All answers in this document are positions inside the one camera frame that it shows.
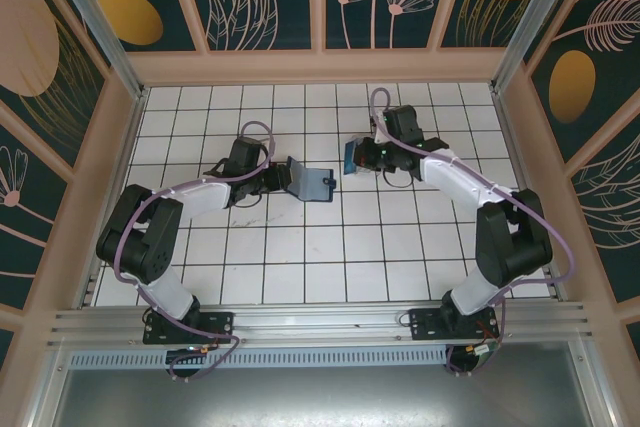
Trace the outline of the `dark blue card holder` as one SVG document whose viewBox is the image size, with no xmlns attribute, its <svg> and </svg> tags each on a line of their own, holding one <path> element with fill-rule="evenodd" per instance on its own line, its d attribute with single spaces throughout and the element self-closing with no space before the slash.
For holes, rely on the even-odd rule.
<svg viewBox="0 0 640 427">
<path fill-rule="evenodd" d="M 302 202 L 333 201 L 333 192 L 337 186 L 333 169 L 308 168 L 292 157 L 287 159 L 286 164 L 292 169 L 290 183 L 296 184 L 294 197 Z"/>
</svg>

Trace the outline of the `blue credit card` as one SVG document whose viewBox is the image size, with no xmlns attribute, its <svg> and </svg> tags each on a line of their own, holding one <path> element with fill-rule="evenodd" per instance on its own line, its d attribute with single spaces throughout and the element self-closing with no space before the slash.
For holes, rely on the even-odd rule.
<svg viewBox="0 0 640 427">
<path fill-rule="evenodd" d="M 355 154 L 356 154 L 356 149 L 360 144 L 361 144 L 361 140 L 359 138 L 349 140 L 345 144 L 344 160 L 343 160 L 344 175 L 355 174 L 357 172 L 359 166 L 355 160 Z"/>
</svg>

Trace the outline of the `small electronics board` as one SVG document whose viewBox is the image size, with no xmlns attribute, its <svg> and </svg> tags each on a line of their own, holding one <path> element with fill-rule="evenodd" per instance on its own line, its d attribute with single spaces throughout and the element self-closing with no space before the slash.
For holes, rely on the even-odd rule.
<svg viewBox="0 0 640 427">
<path fill-rule="evenodd" d="M 171 380 L 189 383 L 209 374 L 224 361 L 223 356 L 210 355 L 216 349 L 215 345 L 205 345 L 168 351 L 165 363 Z"/>
<path fill-rule="evenodd" d="M 454 376 L 471 376 L 493 357 L 497 349 L 497 343 L 450 346 L 446 350 L 445 368 Z"/>
</svg>

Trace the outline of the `grey metal sheet panel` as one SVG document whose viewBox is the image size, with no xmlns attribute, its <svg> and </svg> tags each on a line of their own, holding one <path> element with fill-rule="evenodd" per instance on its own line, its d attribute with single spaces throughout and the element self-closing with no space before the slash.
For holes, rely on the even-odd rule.
<svg viewBox="0 0 640 427">
<path fill-rule="evenodd" d="M 562 344 L 511 345 L 472 376 L 438 365 L 75 371 L 54 427 L 605 427 Z"/>
</svg>

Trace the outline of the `aluminium front rail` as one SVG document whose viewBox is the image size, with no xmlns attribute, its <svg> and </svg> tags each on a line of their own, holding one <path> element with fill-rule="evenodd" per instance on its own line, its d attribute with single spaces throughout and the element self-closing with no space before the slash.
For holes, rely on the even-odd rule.
<svg viewBox="0 0 640 427">
<path fill-rule="evenodd" d="M 409 330 L 401 316 L 429 302 L 369 302 L 213 306 L 234 314 L 233 333 L 247 348 L 405 345 Z M 142 347 L 145 308 L 90 307 L 59 311 L 46 335 L 49 348 L 125 349 Z M 579 302 L 510 299 L 506 302 L 507 343 L 573 341 L 594 332 Z"/>
</svg>

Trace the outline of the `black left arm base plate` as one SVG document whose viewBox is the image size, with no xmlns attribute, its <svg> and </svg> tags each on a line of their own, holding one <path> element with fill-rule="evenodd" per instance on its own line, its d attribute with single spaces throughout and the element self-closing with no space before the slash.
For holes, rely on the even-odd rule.
<svg viewBox="0 0 640 427">
<path fill-rule="evenodd" d="M 191 331 L 185 331 L 153 310 L 144 314 L 143 321 L 142 342 L 144 345 L 202 345 L 215 342 L 228 344 L 231 342 L 230 339 L 216 340 L 194 334 Z M 185 316 L 182 323 L 192 329 L 218 335 L 231 335 L 233 333 L 233 314 L 231 312 L 191 312 Z"/>
</svg>

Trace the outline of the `aluminium frame post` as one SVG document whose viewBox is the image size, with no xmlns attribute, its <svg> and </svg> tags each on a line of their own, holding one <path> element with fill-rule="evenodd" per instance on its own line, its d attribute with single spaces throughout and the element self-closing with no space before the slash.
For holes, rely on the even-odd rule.
<svg viewBox="0 0 640 427">
<path fill-rule="evenodd" d="M 83 15 L 89 29 L 93 32 L 128 93 L 135 100 L 139 100 L 143 93 L 143 85 L 97 0 L 73 0 L 73 2 Z"/>
<path fill-rule="evenodd" d="M 526 52 L 558 0 L 530 0 L 490 82 L 492 94 L 499 95 L 508 86 Z"/>
</svg>

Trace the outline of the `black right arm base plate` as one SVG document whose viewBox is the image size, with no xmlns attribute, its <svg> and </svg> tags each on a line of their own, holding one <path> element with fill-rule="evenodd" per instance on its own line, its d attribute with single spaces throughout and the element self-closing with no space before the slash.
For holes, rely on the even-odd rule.
<svg viewBox="0 0 640 427">
<path fill-rule="evenodd" d="M 408 311 L 413 340 L 457 341 L 495 338 L 500 335 L 495 310 L 484 308 L 472 315 L 446 314 L 440 308 L 416 308 Z"/>
</svg>

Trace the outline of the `aluminium table side rail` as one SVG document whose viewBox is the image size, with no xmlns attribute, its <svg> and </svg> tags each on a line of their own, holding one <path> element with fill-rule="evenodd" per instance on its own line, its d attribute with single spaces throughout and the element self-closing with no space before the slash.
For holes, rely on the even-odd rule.
<svg viewBox="0 0 640 427">
<path fill-rule="evenodd" d="M 509 153 L 513 173 L 516 179 L 517 189 L 530 188 L 530 179 L 524 164 L 521 149 L 516 139 L 515 130 L 508 116 L 508 109 L 502 97 L 491 92 L 491 97 L 496 109 L 504 142 Z M 556 265 L 551 262 L 539 268 L 529 276 L 531 283 L 514 283 L 511 293 L 514 298 L 538 298 L 549 297 L 561 301 L 564 294 L 559 284 L 554 282 L 557 274 Z"/>
<path fill-rule="evenodd" d="M 81 198 L 72 206 L 83 215 L 89 238 L 83 243 L 85 256 L 74 300 L 78 309 L 93 302 L 102 278 L 96 245 L 124 184 L 148 95 L 147 88 L 131 97 L 125 90 L 106 87 L 82 148 L 74 183 L 81 189 Z"/>
</svg>

